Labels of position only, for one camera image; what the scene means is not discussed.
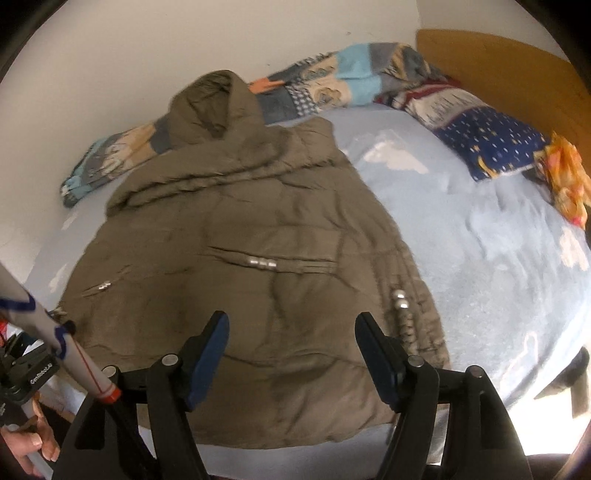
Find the person's left hand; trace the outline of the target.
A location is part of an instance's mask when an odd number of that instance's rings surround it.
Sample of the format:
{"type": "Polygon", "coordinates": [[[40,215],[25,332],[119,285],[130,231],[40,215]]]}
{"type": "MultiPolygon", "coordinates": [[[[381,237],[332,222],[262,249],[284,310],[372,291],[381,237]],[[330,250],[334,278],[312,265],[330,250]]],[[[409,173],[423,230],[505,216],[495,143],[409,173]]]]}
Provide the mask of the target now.
{"type": "Polygon", "coordinates": [[[34,412],[34,416],[30,418],[33,431],[2,427],[1,435],[23,472],[32,478],[41,479],[42,471],[32,462],[30,455],[39,453],[46,461],[56,462],[60,446],[36,398],[31,400],[31,406],[34,412]]]}

